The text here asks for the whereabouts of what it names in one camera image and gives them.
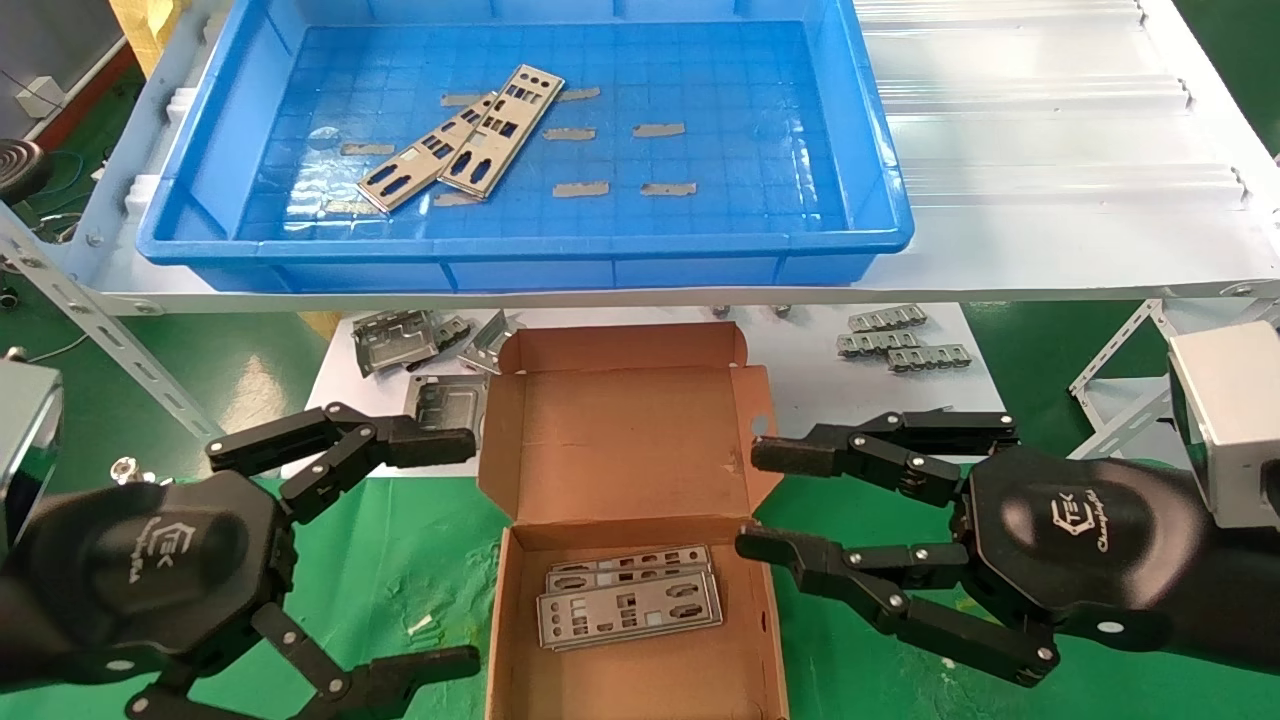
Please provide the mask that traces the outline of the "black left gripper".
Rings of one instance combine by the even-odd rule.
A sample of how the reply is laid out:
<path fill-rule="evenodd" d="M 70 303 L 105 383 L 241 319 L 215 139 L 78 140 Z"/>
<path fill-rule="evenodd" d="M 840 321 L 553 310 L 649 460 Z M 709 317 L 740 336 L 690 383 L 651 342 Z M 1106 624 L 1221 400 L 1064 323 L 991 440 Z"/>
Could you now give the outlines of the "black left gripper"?
<path fill-rule="evenodd" d="M 129 700 L 128 719 L 250 719 L 188 693 L 196 675 L 224 671 L 265 639 L 314 688 L 293 719 L 402 719 L 425 685 L 477 675 L 477 648 L 340 669 L 280 606 L 298 560 L 289 519 L 315 520 L 379 466 L 476 452 L 467 428 L 330 404 L 212 441 L 205 454 L 220 473 L 204 480 L 41 500 L 3 562 L 3 691 L 161 673 Z M 280 487 L 285 511 L 246 478 L 300 460 Z"/>

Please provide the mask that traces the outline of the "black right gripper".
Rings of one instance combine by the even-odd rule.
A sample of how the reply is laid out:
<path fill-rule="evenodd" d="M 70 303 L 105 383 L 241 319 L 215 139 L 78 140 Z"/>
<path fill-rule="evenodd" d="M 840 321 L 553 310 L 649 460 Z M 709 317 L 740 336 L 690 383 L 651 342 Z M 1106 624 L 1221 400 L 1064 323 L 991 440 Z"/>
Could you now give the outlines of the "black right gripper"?
<path fill-rule="evenodd" d="M 960 466 L 1019 442 L 1004 413 L 884 413 L 762 436 L 751 464 L 851 477 L 934 507 Z M 835 600 L 883 635 L 1032 688 L 1060 664 L 1053 633 L 1126 652 L 1277 670 L 1277 532 L 1224 529 L 1189 471 L 1068 460 L 1018 446 L 975 464 L 954 530 L 964 544 L 846 548 L 819 536 L 741 527 L 741 559 L 785 568 L 804 594 Z M 918 597 L 966 591 L 1004 623 Z"/>

